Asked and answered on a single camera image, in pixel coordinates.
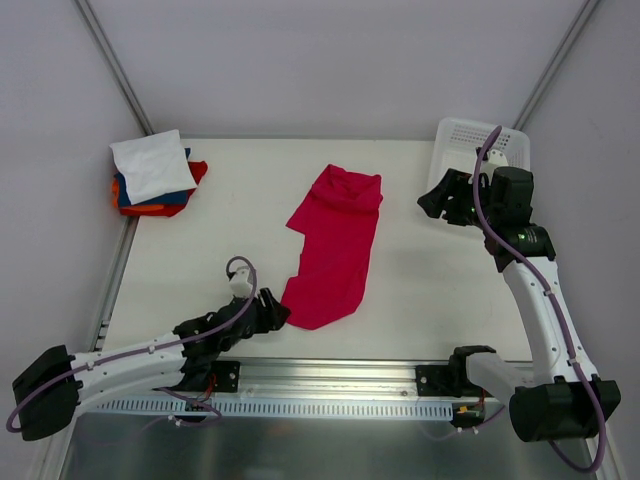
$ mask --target folded cloth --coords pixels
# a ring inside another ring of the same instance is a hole
[[[184,149],[185,156],[187,160],[189,159],[189,155],[191,155],[191,149]],[[117,208],[125,208],[131,206],[131,200],[129,200],[129,195],[127,194],[127,182],[120,172],[116,173],[113,178],[118,181],[118,205]],[[189,197],[187,195],[187,191],[183,190],[181,192],[173,192],[166,193],[164,195],[160,195],[159,197],[152,198],[151,200],[147,200],[146,202],[136,203],[136,206],[143,205],[186,205]]]
[[[206,162],[188,162],[189,171],[193,175],[193,179],[197,185],[200,184],[202,177],[207,173],[209,167]],[[113,204],[118,208],[117,198],[119,196],[118,181],[114,178],[111,190],[114,195]],[[187,190],[187,199],[195,192],[195,188]],[[132,205],[131,207],[119,208],[122,215],[129,217],[151,216],[151,217],[173,217],[181,212],[186,205]]]
[[[298,275],[282,304],[287,322],[315,330],[355,312],[364,297],[371,246],[382,202],[380,175],[329,165],[287,227],[304,235]]]
[[[112,143],[110,147],[133,205],[196,187],[178,130]]]

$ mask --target white cloth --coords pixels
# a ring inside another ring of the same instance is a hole
[[[132,205],[165,193],[196,188],[178,130],[109,146]]]

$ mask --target blue cloth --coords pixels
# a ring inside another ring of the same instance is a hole
[[[188,160],[189,155],[191,155],[191,149],[185,148],[184,153]],[[118,187],[120,188],[120,193],[118,195],[118,208],[130,207],[131,200],[129,200],[129,195],[127,195],[127,184],[124,180],[124,176],[118,172],[113,177],[118,181]],[[166,193],[159,197],[147,200],[146,202],[136,203],[136,205],[186,205],[188,201],[189,194],[187,190],[183,190],[181,192]]]

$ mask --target white basket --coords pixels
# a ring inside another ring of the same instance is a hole
[[[445,118],[438,124],[436,144],[431,157],[427,191],[431,191],[447,173],[454,168],[473,173],[477,154],[495,125],[473,120]],[[509,165],[529,170],[529,137],[518,130],[503,128],[494,144],[507,157]]]

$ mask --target stack of folded clothes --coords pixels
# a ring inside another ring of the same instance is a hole
[[[182,211],[207,172],[205,162],[189,162],[177,130],[111,144],[118,168],[111,191],[122,215],[172,217]]]

